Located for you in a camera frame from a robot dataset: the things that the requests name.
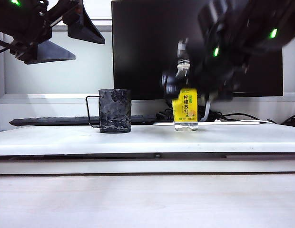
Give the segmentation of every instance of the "wooden surface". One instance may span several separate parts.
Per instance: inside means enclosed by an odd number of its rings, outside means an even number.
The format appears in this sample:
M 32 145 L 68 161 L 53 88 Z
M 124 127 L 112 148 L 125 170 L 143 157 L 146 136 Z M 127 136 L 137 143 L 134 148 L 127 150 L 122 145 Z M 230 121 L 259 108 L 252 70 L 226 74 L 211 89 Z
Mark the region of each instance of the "wooden surface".
M 295 174 L 0 177 L 0 228 L 295 228 Z
M 34 126 L 0 132 L 0 156 L 145 152 L 295 152 L 295 127 L 276 124 L 132 126 L 130 133 L 103 134 L 89 126 Z

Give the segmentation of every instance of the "black mug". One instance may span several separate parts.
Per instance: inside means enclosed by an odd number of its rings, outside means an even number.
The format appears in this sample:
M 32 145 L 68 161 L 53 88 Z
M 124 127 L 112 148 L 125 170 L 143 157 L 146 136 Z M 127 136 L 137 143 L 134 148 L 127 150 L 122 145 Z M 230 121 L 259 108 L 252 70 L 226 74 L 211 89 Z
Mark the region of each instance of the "black mug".
M 88 106 L 89 97 L 99 98 L 99 126 L 91 124 Z M 130 132 L 132 107 L 130 90 L 100 89 L 99 96 L 86 97 L 86 107 L 89 125 L 93 128 L 99 128 L 101 133 Z

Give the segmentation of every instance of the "white platform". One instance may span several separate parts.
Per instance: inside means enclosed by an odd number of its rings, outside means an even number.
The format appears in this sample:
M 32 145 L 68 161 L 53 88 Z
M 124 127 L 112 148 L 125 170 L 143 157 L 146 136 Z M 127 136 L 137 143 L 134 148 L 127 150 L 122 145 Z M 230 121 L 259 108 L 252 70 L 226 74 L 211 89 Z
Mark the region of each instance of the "white platform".
M 104 134 L 89 126 L 35 126 L 0 132 L 0 156 L 147 152 L 295 152 L 295 127 L 276 124 L 132 126 L 130 133 Z
M 0 156 L 113 153 L 119 157 L 123 153 L 172 152 L 235 155 L 226 159 L 185 159 L 182 155 L 173 161 L 132 156 L 107 160 L 86 159 L 83 155 L 72 160 L 35 157 L 0 160 L 0 174 L 292 172 L 295 155 L 277 153 L 295 152 L 295 128 L 275 124 L 200 126 L 197 132 L 176 132 L 173 126 L 132 126 L 130 133 L 103 134 L 89 126 L 49 126 L 0 133 Z M 259 155 L 262 152 L 273 153 L 275 159 Z

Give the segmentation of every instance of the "green led light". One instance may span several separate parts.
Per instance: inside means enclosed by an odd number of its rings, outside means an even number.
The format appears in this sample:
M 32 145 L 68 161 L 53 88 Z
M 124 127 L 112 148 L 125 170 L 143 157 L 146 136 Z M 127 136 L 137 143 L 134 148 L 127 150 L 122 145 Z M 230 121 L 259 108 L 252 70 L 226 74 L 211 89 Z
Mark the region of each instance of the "green led light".
M 271 39 L 273 39 L 273 38 L 276 37 L 276 35 L 277 35 L 277 29 L 275 28 L 275 29 L 273 29 L 272 32 L 270 33 L 270 36 L 269 36 L 269 37 L 270 37 Z
M 20 6 L 19 0 L 10 0 L 13 4 Z
M 213 56 L 217 57 L 219 55 L 219 47 L 215 48 L 214 52 L 213 52 Z

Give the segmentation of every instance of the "keyboard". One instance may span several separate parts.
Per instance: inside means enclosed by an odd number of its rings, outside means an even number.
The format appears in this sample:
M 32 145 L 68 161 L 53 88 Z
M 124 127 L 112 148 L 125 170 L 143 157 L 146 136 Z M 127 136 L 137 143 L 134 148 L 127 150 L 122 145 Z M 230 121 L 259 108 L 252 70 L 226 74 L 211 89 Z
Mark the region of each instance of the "keyboard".
M 93 125 L 99 124 L 99 117 L 91 117 Z M 155 115 L 132 115 L 132 125 L 152 125 L 160 122 Z M 13 126 L 77 126 L 88 125 L 88 117 L 42 117 L 28 119 L 14 119 L 9 122 Z

